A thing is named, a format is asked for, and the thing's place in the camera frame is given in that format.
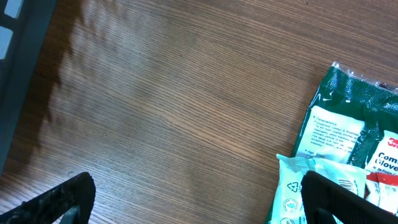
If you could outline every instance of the recycling symbol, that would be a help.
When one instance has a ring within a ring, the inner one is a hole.
[[[299,183],[297,182],[292,182],[287,184],[287,187],[292,190],[293,192],[297,192],[297,191],[301,191],[301,185],[299,185]]]

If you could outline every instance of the brown wooden surface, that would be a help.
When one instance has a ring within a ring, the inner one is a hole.
[[[394,0],[58,0],[0,212],[88,171],[93,223],[263,223],[333,60],[395,82]]]

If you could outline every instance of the product label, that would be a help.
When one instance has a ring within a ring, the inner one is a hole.
[[[372,172],[366,177],[366,187],[369,191],[369,195],[366,197],[366,200],[376,206],[379,206],[380,188],[376,173]]]
[[[366,166],[371,172],[398,175],[398,134],[384,131],[372,159]]]
[[[364,121],[314,106],[296,156],[346,164],[364,126]]]

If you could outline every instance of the transparent plastic wrap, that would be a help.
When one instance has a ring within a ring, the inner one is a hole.
[[[292,157],[320,157],[398,175],[398,88],[333,62],[304,117]],[[272,206],[266,218],[270,223]]]

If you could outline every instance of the plastic bag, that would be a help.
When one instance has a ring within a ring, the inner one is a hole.
[[[279,184],[272,207],[271,223],[306,223],[301,198],[301,180],[309,171],[315,171],[352,193],[364,197],[366,174],[359,167],[340,164],[327,159],[303,157],[279,159]]]
[[[368,155],[366,169],[398,175],[398,96],[386,96],[377,111],[379,132]]]
[[[386,84],[334,62],[308,107],[293,156],[364,167],[380,136],[379,110],[390,105],[386,100],[396,100]]]
[[[380,188],[379,207],[397,214],[398,211],[398,176],[377,173]]]
[[[376,206],[379,206],[380,188],[376,173],[370,173],[366,177],[366,188],[369,192],[368,196],[366,196],[366,200]]]

